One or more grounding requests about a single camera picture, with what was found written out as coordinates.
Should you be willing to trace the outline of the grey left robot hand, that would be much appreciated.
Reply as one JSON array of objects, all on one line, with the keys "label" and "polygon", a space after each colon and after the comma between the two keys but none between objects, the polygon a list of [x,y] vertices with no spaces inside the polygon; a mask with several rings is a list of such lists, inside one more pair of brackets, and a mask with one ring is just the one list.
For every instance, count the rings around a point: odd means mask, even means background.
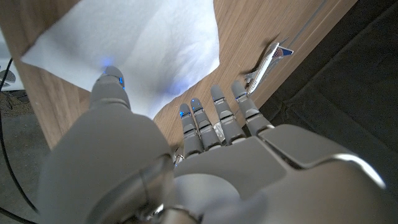
[{"label": "grey left robot hand", "polygon": [[306,129],[273,126],[244,88],[249,135],[211,88],[225,140],[198,99],[180,107],[184,154],[131,111],[124,77],[96,76],[90,106],[40,174],[41,223],[396,223],[397,202],[358,155]]}]

